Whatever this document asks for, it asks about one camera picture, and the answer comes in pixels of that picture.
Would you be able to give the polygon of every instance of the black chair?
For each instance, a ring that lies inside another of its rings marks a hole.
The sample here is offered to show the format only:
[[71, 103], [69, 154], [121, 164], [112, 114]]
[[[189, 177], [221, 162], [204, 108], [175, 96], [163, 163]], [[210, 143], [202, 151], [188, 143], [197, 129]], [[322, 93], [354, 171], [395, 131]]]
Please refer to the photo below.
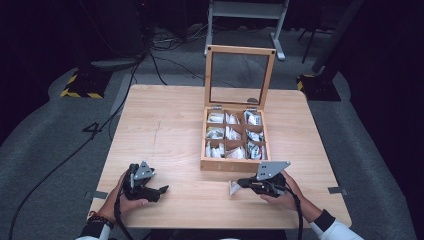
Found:
[[303, 55], [302, 63], [305, 63], [306, 55], [308, 55], [315, 33], [332, 34], [336, 30], [337, 24], [342, 19], [346, 9], [347, 6], [338, 5], [326, 5], [320, 8], [319, 18], [317, 18], [319, 20], [316, 23], [312, 23], [311, 27], [306, 27], [297, 39], [297, 41], [300, 41], [306, 31], [312, 32], [305, 54]]

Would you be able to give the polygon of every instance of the wooden table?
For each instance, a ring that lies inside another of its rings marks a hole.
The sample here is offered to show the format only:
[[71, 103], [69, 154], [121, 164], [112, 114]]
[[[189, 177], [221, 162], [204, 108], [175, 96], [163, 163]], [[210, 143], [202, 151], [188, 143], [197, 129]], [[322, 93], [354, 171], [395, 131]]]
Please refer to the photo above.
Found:
[[[204, 94], [203, 87], [132, 86], [97, 191], [110, 192], [129, 164], [146, 160], [156, 170], [148, 187], [169, 189], [159, 202], [130, 213], [128, 227], [298, 228], [296, 212], [270, 205], [250, 189], [229, 196], [229, 180], [254, 173], [200, 171]], [[328, 191], [337, 182], [303, 93], [269, 90], [265, 115], [272, 160], [291, 161], [286, 170], [304, 195], [350, 226], [341, 194]], [[91, 210], [103, 202], [94, 199]]]

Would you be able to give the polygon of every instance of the hand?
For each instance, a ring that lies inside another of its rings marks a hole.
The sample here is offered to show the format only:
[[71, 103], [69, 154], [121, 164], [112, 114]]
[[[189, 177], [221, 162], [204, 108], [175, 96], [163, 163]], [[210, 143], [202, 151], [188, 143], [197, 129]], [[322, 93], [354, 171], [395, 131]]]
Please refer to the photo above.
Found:
[[[302, 210], [303, 217], [308, 222], [315, 221], [321, 214], [322, 210], [315, 206], [311, 201], [309, 201], [305, 196], [303, 196], [302, 191], [297, 185], [296, 181], [286, 171], [281, 171], [284, 178], [286, 178], [286, 183], [290, 186], [293, 193], [297, 195], [300, 200], [300, 206]], [[286, 193], [278, 198], [274, 198], [268, 195], [261, 195], [261, 198], [267, 201], [270, 204], [281, 204], [285, 208], [296, 211], [296, 205], [294, 203], [294, 198], [290, 193]]]
[[[98, 211], [99, 214], [107, 217], [110, 221], [116, 222], [114, 207], [116, 196], [118, 194], [119, 188], [121, 187], [121, 183], [124, 180], [126, 172], [121, 175], [121, 178], [118, 181], [116, 187], [109, 193], [105, 203]], [[125, 194], [122, 194], [120, 197], [120, 208], [121, 208], [121, 217], [124, 218], [131, 210], [140, 208], [146, 205], [149, 201], [147, 199], [139, 199], [139, 200], [128, 200]]]
[[[283, 174], [284, 178], [286, 179], [286, 183], [290, 186], [290, 188], [292, 189], [292, 191], [294, 192], [294, 194], [296, 194], [300, 201], [302, 202], [302, 200], [304, 200], [304, 196], [302, 194], [302, 191], [300, 191], [299, 186], [297, 185], [297, 183], [294, 181], [294, 179], [287, 174], [286, 171], [281, 171], [281, 173]], [[296, 210], [296, 205], [294, 203], [294, 198], [290, 193], [286, 193], [278, 198], [275, 197], [271, 197], [268, 195], [261, 195], [261, 198], [265, 201], [267, 201], [270, 204], [281, 204], [283, 205], [285, 208], [290, 209], [290, 210]]]

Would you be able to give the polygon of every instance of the white sleeve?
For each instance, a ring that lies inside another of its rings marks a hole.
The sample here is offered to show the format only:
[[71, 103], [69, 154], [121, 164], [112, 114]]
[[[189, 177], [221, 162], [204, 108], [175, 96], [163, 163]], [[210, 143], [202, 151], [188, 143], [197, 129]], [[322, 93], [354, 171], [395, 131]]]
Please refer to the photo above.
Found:
[[337, 221], [326, 210], [323, 211], [317, 220], [310, 223], [310, 225], [321, 240], [363, 240], [362, 237], [350, 230], [343, 223]]
[[108, 240], [110, 227], [103, 223], [90, 223], [84, 227], [81, 236], [75, 240]]

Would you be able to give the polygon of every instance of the metal stand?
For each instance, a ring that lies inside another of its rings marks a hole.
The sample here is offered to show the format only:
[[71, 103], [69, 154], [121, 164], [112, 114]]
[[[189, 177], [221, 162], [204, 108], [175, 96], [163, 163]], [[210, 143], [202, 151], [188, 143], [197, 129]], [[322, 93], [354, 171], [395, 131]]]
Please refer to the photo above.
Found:
[[207, 46], [212, 44], [212, 18], [214, 16], [221, 17], [242, 17], [242, 18], [264, 18], [278, 19], [277, 30], [270, 33], [271, 40], [277, 51], [278, 60], [286, 59], [280, 44], [280, 32], [286, 17], [287, 8], [290, 0], [285, 0], [283, 4], [266, 4], [266, 3], [247, 3], [247, 2], [209, 2], [208, 14], [208, 35], [206, 37], [205, 51], [207, 54]]

